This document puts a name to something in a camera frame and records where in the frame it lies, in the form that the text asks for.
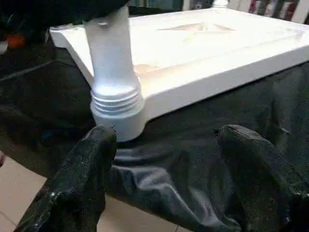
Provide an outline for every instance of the black tarp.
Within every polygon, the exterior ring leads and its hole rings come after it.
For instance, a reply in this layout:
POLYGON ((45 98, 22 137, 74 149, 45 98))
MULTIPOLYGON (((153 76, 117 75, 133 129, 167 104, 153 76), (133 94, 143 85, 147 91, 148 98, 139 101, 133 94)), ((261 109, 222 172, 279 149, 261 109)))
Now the black tarp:
MULTIPOLYGON (((118 144, 108 192, 195 231, 277 231, 276 198, 238 193, 214 132, 228 124, 258 132, 308 183, 308 70, 304 63, 152 120, 118 144)), ((0 149, 50 176, 94 126, 90 101, 67 51, 47 44, 1 56, 0 149)))

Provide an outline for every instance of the white paint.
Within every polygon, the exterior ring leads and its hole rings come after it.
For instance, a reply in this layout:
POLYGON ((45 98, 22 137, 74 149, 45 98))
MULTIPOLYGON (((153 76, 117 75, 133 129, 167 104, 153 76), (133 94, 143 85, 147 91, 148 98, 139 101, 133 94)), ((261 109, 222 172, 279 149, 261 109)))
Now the white paint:
POLYGON ((190 0, 183 0, 183 11, 190 10, 190 0))
POLYGON ((231 10, 238 10, 241 0, 230 0, 228 8, 231 10))
MULTIPOLYGON (((140 124, 308 61, 308 33, 306 25, 229 9, 131 18, 132 61, 145 101, 140 124)), ((83 27, 51 30, 51 34, 56 46, 68 49, 92 85, 83 27)), ((116 47, 106 49, 112 52, 116 47)), ((109 56, 102 54, 107 66, 109 56)), ((116 76, 111 80, 117 83, 116 76)), ((121 127, 128 122, 121 117, 117 121, 121 127)))
POLYGON ((249 12, 251 1, 252 0, 241 0, 238 10, 246 13, 249 12))
POLYGON ((94 70, 91 111, 97 124, 117 131, 118 141, 139 136, 144 130, 144 100, 133 71, 128 9, 106 17, 105 24, 85 23, 94 70))
POLYGON ((299 0, 297 8, 292 17, 292 22, 304 23, 308 14, 309 14, 309 1, 299 0))
POLYGON ((218 8, 227 8, 228 0, 214 0, 212 3, 212 7, 218 8))

